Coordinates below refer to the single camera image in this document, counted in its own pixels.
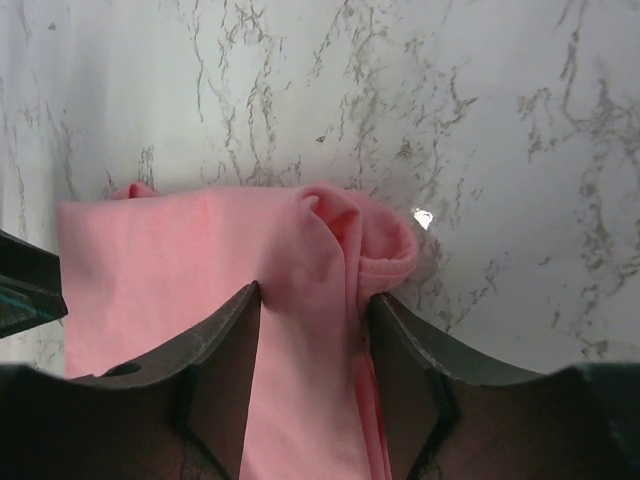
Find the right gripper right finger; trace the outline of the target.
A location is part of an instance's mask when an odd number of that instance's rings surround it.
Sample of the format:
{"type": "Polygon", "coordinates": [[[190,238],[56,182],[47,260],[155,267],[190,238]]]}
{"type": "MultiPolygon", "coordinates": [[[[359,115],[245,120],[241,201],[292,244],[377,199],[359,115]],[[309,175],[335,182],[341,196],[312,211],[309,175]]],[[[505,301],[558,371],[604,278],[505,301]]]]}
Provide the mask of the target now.
{"type": "Polygon", "coordinates": [[[635,479],[639,367],[549,374],[481,353],[380,294],[367,310],[396,479],[635,479]]]}

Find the pink t shirt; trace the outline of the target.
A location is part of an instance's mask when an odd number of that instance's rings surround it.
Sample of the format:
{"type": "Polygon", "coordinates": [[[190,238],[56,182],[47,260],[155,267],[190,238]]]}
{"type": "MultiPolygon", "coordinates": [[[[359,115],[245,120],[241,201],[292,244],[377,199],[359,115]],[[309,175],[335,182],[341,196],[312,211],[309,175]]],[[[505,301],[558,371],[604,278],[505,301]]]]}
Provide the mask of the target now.
{"type": "Polygon", "coordinates": [[[244,285],[263,308],[240,475],[387,479],[362,316],[415,269],[416,238],[353,190],[141,184],[57,211],[65,373],[101,374],[199,323],[244,285]]]}

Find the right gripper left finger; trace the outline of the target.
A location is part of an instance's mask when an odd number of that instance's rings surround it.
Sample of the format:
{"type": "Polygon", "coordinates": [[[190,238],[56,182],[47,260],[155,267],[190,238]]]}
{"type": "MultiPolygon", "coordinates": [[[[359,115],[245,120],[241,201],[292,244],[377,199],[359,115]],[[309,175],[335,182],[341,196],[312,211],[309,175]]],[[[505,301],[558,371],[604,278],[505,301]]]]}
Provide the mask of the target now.
{"type": "Polygon", "coordinates": [[[1,368],[5,479],[235,479],[260,325],[249,284],[214,314],[100,376],[1,368]]]}

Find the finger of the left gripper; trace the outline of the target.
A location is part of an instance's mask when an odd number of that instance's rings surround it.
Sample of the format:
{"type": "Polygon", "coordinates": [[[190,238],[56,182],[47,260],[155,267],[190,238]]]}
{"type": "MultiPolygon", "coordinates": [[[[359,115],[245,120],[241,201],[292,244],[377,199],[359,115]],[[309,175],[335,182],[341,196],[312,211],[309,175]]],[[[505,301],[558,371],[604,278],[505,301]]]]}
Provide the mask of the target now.
{"type": "Polygon", "coordinates": [[[67,314],[59,257],[1,231],[1,337],[67,314]]]}

